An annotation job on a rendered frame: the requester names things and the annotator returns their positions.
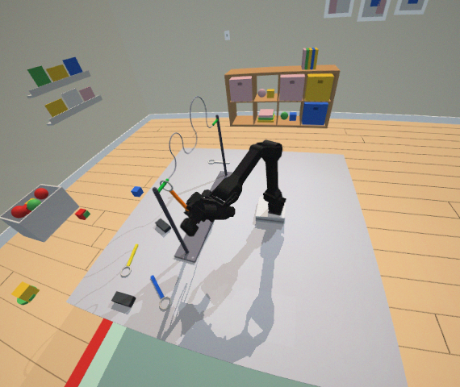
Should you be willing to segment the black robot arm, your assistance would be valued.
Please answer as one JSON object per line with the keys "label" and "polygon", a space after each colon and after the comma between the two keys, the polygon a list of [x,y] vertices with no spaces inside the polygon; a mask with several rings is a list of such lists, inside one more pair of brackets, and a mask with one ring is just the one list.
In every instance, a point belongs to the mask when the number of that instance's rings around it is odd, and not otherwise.
{"label": "black robot arm", "polygon": [[263,193],[263,199],[268,202],[269,214],[281,215],[286,201],[278,187],[278,159],[281,155],[280,143],[265,140],[252,144],[231,176],[224,178],[207,198],[199,192],[194,192],[186,201],[186,208],[197,220],[225,220],[234,217],[235,208],[230,205],[238,200],[242,185],[262,158],[266,163],[267,180],[267,190]]}

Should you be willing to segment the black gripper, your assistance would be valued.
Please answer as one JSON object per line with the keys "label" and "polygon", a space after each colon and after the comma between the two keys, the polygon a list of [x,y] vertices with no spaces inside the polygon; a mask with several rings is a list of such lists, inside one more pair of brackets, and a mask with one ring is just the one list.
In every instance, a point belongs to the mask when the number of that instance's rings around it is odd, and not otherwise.
{"label": "black gripper", "polygon": [[[211,191],[209,189],[205,189],[201,195],[207,198],[207,195],[210,193]],[[189,211],[185,210],[185,212],[183,213],[187,215],[188,218],[183,219],[181,229],[183,229],[187,236],[193,237],[196,231],[199,229],[199,227],[196,224],[199,224],[201,220],[194,219],[192,213]]]}

